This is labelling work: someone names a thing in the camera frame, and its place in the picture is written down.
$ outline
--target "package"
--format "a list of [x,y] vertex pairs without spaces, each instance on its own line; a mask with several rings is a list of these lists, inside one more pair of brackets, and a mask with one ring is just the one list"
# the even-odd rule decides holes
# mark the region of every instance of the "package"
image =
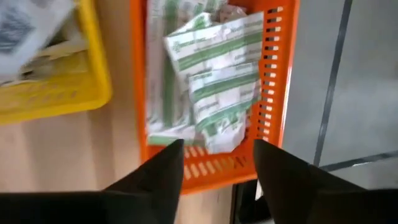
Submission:
[[211,26],[211,15],[222,4],[223,0],[184,0],[174,11],[167,11],[166,8],[175,5],[174,1],[149,1],[146,40],[146,128],[149,144],[164,145],[182,137],[186,144],[203,142],[203,137],[195,132],[189,96],[181,94],[163,38]]
[[16,78],[74,7],[73,0],[1,1],[0,82]]
[[165,37],[180,91],[188,89],[191,75],[258,61],[263,23],[263,12],[258,12],[225,24]]
[[232,21],[234,19],[239,19],[247,16],[247,9],[244,7],[233,6],[230,4],[225,4],[221,7],[219,12],[219,22],[224,23],[228,21]]
[[183,125],[184,110],[178,81],[164,48],[163,38],[202,12],[215,14],[225,0],[148,0],[146,34],[146,120],[152,133]]
[[247,110],[260,97],[258,62],[192,75],[189,95],[208,152],[231,152],[244,138]]

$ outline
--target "gray floor tile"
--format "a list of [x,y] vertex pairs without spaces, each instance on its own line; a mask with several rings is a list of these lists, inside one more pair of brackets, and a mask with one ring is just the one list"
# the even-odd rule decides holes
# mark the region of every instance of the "gray floor tile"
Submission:
[[397,168],[398,159],[395,158],[341,169],[332,174],[365,189],[397,188]]
[[312,162],[344,0],[303,0],[283,148]]
[[397,8],[353,1],[321,165],[397,149]]

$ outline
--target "yellow basket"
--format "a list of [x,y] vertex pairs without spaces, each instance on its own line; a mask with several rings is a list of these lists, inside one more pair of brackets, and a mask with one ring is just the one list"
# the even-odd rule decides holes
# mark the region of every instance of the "yellow basket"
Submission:
[[0,87],[0,124],[103,106],[111,97],[104,49],[93,0],[77,1],[88,50],[57,59],[48,79]]

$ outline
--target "wooden floor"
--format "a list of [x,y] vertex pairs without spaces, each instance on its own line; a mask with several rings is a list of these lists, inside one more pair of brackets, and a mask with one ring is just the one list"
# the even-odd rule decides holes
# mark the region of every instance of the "wooden floor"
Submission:
[[[139,164],[132,95],[129,0],[98,0],[113,82],[104,107],[0,126],[0,191],[94,190]],[[184,196],[176,223],[227,224],[231,187]]]

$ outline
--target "orange plastic crate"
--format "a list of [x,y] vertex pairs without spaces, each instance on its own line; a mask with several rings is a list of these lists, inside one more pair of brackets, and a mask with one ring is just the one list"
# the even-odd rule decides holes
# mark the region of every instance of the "orange plastic crate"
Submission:
[[[264,11],[263,52],[259,61],[262,100],[252,106],[250,117],[252,125],[246,130],[245,140],[232,153],[208,155],[206,150],[200,147],[185,147],[183,194],[255,179],[253,140],[264,139],[279,147],[282,144],[299,0],[230,0],[229,3],[246,7],[249,13]],[[146,141],[144,111],[146,5],[146,0],[131,0],[134,65],[132,75],[142,162],[164,148],[149,146]],[[277,36],[279,37],[277,41],[268,38]]]

